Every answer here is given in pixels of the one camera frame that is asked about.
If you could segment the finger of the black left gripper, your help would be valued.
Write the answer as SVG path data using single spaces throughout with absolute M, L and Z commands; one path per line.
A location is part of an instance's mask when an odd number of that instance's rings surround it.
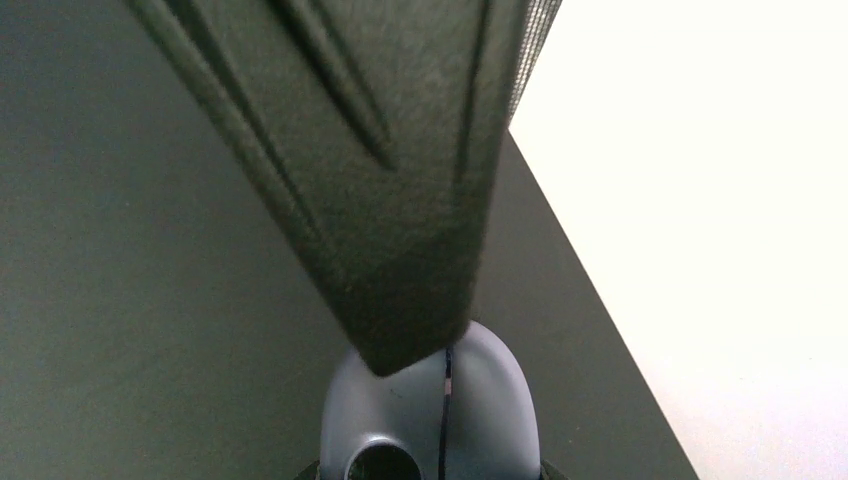
M 458 341 L 556 1 L 131 1 L 377 376 Z

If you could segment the lilac earbud charging case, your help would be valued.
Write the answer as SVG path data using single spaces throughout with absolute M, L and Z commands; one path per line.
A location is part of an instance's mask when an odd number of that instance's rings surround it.
M 532 395 L 506 344 L 473 322 L 387 377 L 350 352 L 324 402 L 320 479 L 539 479 Z

